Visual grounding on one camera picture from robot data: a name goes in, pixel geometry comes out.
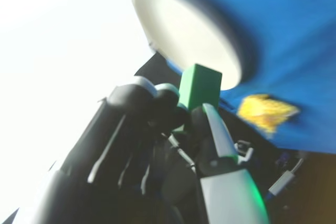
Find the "rectangular green object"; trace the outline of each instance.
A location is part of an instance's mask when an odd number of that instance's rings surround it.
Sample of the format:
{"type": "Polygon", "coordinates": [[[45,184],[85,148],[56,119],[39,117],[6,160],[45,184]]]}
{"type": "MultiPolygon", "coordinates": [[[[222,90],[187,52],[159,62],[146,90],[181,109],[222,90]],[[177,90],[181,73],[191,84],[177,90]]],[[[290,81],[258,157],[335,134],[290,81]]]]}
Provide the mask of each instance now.
{"type": "Polygon", "coordinates": [[[186,69],[180,83],[180,100],[190,111],[209,103],[218,107],[222,73],[195,64],[186,69]]]}

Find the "blue table surface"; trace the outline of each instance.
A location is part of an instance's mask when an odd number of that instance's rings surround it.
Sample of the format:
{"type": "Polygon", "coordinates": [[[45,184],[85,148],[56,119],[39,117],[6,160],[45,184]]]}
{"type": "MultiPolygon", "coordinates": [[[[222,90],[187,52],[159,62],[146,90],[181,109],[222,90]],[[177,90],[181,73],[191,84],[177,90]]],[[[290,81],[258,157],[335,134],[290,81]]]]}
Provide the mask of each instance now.
{"type": "Polygon", "coordinates": [[[255,93],[296,105],[301,113],[270,141],[336,153],[336,0],[209,1],[234,20],[257,52],[251,54],[255,73],[221,97],[235,108],[255,93]]]}

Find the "blue fabric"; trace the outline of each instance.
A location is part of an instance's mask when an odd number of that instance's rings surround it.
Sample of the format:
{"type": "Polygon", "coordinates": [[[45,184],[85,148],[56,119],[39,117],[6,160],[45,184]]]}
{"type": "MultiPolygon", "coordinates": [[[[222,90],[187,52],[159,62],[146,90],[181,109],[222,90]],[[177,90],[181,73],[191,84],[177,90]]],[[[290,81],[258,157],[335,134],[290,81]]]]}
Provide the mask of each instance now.
{"type": "Polygon", "coordinates": [[[336,0],[211,0],[254,39],[255,74],[221,96],[267,93],[300,108],[278,147],[336,153],[336,0]]]}

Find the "white plate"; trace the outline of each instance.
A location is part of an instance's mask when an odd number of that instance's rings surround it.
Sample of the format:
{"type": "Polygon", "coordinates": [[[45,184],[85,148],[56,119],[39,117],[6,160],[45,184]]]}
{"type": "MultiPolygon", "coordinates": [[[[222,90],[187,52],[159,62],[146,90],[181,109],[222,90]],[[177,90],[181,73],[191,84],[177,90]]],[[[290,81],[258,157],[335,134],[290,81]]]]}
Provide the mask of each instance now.
{"type": "Polygon", "coordinates": [[[239,84],[242,68],[238,53],[218,22],[201,10],[204,5],[190,0],[133,3],[149,41],[163,56],[182,70],[197,63],[221,72],[222,90],[239,84]]]}

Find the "yellow sponge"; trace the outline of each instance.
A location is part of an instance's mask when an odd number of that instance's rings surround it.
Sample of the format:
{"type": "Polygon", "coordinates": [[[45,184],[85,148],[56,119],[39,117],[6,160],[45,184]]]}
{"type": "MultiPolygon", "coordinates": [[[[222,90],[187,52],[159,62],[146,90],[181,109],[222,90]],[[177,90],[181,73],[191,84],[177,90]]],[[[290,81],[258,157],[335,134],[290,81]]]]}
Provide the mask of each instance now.
{"type": "Polygon", "coordinates": [[[258,126],[268,135],[276,132],[277,126],[298,113],[297,107],[272,100],[267,94],[253,94],[243,99],[238,115],[258,126]]]}

